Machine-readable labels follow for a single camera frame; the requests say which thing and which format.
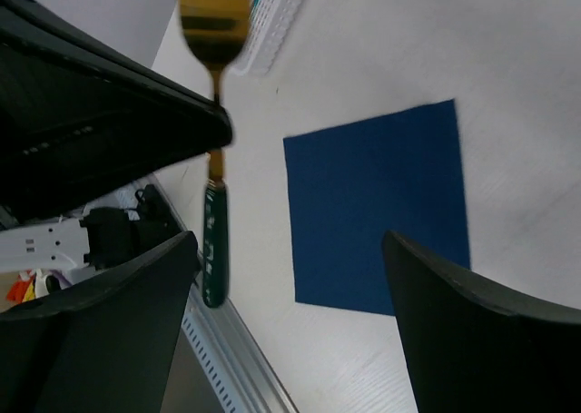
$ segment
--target fork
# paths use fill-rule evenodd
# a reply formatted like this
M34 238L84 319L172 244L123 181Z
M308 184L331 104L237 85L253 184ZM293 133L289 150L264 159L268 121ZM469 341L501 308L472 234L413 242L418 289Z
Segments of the fork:
M182 32L190 51L210 72L221 105L222 75L242 51L250 29L251 0L180 0ZM230 254L228 191L222 150L210 152L204 198L202 297L220 307L228 298Z

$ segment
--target blue napkin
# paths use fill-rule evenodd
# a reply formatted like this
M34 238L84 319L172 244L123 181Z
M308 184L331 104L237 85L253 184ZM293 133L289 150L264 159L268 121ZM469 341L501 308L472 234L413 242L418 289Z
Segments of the blue napkin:
M453 101L286 138L284 151L297 302L393 315L387 230L469 268Z

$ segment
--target green object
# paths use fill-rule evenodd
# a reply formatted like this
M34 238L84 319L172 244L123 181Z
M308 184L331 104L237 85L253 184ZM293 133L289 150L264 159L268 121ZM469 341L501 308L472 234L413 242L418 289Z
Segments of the green object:
M230 287L228 191L223 182L208 183L203 222L202 296L206 306L215 309L226 301Z

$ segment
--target white plastic basket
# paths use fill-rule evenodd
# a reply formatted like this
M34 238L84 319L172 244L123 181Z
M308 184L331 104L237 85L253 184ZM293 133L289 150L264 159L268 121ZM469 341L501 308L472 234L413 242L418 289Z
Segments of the white plastic basket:
M237 75L265 75L271 69L302 0L254 0L251 34L231 70Z

